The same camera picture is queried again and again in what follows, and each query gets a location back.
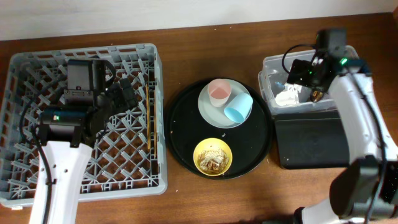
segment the bowl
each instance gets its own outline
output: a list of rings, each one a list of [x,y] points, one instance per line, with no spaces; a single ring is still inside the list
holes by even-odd
[[[221,171],[219,174],[208,174],[205,171],[203,171],[198,163],[198,158],[199,155],[204,151],[204,150],[211,150],[211,149],[221,149],[225,152],[226,156],[229,158],[229,161],[227,163],[227,165],[225,166],[225,168],[223,169],[223,171]],[[232,164],[232,151],[229,148],[229,146],[222,140],[217,139],[217,138],[208,138],[205,139],[201,142],[199,142],[199,144],[196,146],[194,152],[193,152],[193,162],[195,163],[195,166],[197,167],[197,169],[202,173],[205,174],[207,176],[211,176],[211,177],[215,177],[218,175],[222,175],[224,174],[230,167]]]

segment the wooden table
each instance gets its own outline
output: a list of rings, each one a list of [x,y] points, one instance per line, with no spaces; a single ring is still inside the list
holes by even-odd
[[[265,57],[282,54],[295,44],[314,43],[317,31],[326,27],[347,28],[348,44],[369,62],[376,98],[398,142],[398,29],[392,14],[4,41],[0,83],[5,82],[11,55],[18,52],[151,42],[163,62],[166,104],[187,85],[210,77],[234,78],[259,91],[257,74]],[[80,203],[76,222],[229,223],[281,217],[327,197],[331,181],[343,170],[283,170],[277,153],[274,141],[270,154],[252,172],[214,181],[192,174],[167,151],[166,193]],[[1,207],[0,223],[27,223],[29,215],[30,208]]]

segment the plastic crate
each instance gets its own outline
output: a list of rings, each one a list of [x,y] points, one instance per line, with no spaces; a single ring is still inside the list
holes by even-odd
[[[0,113],[0,202],[5,207],[33,204],[38,177],[39,155],[35,146],[21,144],[20,114],[30,97],[60,74],[67,74],[67,60],[98,55],[116,68],[116,81],[130,79],[139,106],[112,116],[105,136],[96,141],[81,183],[79,201],[126,198],[162,194],[167,188],[167,165],[163,126],[162,63],[153,44],[120,45],[86,49],[20,53],[12,56]],[[150,108],[146,108],[146,83]],[[32,105],[25,116],[24,132],[50,103],[50,88]],[[147,111],[151,123],[151,149],[147,148]],[[157,136],[157,149],[154,136]]]
[[[355,49],[351,46],[347,46],[347,57],[358,58],[358,54]],[[290,68],[295,59],[311,61],[315,50],[307,50],[303,52],[295,52],[286,55],[285,66]],[[284,86],[289,76],[282,68],[282,57],[283,55],[266,57],[263,61],[263,69],[259,73],[259,85],[261,90],[262,98],[267,102],[268,107],[272,115],[284,114],[284,113],[306,113],[311,111],[325,111],[335,110],[335,102],[329,98],[327,94],[317,103],[304,102],[295,105],[278,105],[275,97],[276,90],[280,85]],[[311,89],[302,87],[301,94],[309,96]]]

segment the light blue cup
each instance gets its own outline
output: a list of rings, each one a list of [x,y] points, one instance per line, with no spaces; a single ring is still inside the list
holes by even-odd
[[[227,118],[235,123],[243,123],[250,112],[253,98],[247,93],[238,94],[224,109]]]

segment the round black tray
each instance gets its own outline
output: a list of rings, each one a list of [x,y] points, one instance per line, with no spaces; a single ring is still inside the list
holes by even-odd
[[[268,154],[272,141],[272,117],[264,100],[243,84],[253,98],[252,111],[247,120],[231,129],[216,128],[200,115],[198,98],[201,90],[211,80],[194,83],[184,89],[170,104],[165,134],[174,158],[196,175],[209,179],[230,179],[253,170]],[[197,144],[207,138],[218,138],[232,150],[231,167],[223,175],[210,177],[202,174],[193,162]]]

